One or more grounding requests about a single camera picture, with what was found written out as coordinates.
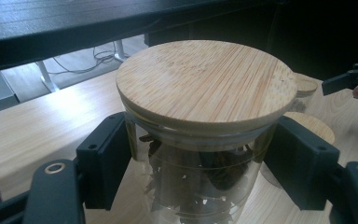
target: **gray floor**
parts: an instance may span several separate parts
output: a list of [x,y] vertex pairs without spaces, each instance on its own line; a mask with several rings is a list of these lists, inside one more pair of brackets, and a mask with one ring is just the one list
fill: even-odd
[[[131,56],[132,54],[147,48],[147,45],[144,43],[143,35],[123,39],[122,42],[124,52],[127,56]],[[69,54],[59,55],[54,59],[67,70],[84,71],[96,65],[97,61],[94,59],[94,54],[100,53],[98,57],[104,57],[112,55],[114,52],[115,45],[111,42],[98,46],[95,49],[82,49]],[[51,79],[60,89],[116,70],[121,65],[121,62],[118,60],[107,60],[104,63],[100,63],[94,69],[90,69],[88,72],[69,72],[58,74],[65,71],[65,69],[58,65],[54,59],[51,58],[44,60],[44,63],[47,70],[51,73]],[[36,63],[29,63],[3,70],[2,74],[7,80],[8,85],[16,93],[21,103],[50,93],[48,88],[42,82],[42,74]]]

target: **table surface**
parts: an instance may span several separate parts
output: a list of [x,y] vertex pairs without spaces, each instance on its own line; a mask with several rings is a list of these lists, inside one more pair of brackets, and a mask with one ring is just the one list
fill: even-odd
[[[77,146],[107,116],[122,111],[116,72],[0,112],[0,190],[6,200],[26,191],[34,170],[47,161],[73,159]],[[358,161],[358,100],[351,91],[313,94],[307,114],[336,136],[339,163]],[[88,223],[150,223],[133,186],[133,161],[112,210],[86,210]],[[299,211],[289,196],[259,175],[240,223],[328,223],[324,211]]]
[[0,70],[270,0],[0,0]]

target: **dark wall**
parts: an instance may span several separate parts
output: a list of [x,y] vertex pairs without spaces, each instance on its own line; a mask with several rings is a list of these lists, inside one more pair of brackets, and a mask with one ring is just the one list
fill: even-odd
[[270,4],[147,36],[149,46],[185,39],[251,46],[271,53],[295,72],[327,79],[358,63],[358,0]]

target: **cable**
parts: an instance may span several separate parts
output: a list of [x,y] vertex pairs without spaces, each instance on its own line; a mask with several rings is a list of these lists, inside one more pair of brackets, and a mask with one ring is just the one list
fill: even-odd
[[53,60],[62,68],[64,69],[64,71],[62,72],[57,72],[57,73],[53,73],[53,72],[48,72],[49,74],[52,75],[59,75],[59,74],[64,74],[64,73],[75,73],[75,74],[83,74],[83,73],[87,73],[92,71],[93,69],[95,69],[96,67],[98,67],[101,63],[111,63],[114,59],[115,59],[115,53],[116,53],[116,45],[115,43],[113,43],[114,45],[114,50],[105,50],[105,51],[101,51],[99,53],[95,53],[95,47],[92,50],[92,54],[94,56],[95,59],[95,65],[87,68],[87,69],[81,69],[81,70],[70,70],[68,68],[66,68],[65,66],[63,66],[62,64],[60,64],[56,57],[53,57]]

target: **metal leg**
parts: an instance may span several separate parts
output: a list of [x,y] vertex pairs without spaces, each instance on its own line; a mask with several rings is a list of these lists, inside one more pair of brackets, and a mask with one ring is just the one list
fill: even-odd
[[48,73],[48,70],[46,69],[45,63],[43,61],[37,62],[37,65],[39,66],[40,72],[42,73],[42,82],[45,84],[46,88],[50,92],[59,91],[60,88],[57,87],[57,85],[51,80],[50,74]]
[[117,41],[115,41],[115,44],[116,44],[116,50],[117,50],[117,53],[115,53],[115,58],[124,63],[124,61],[126,61],[127,58],[124,55],[123,41],[117,40]]

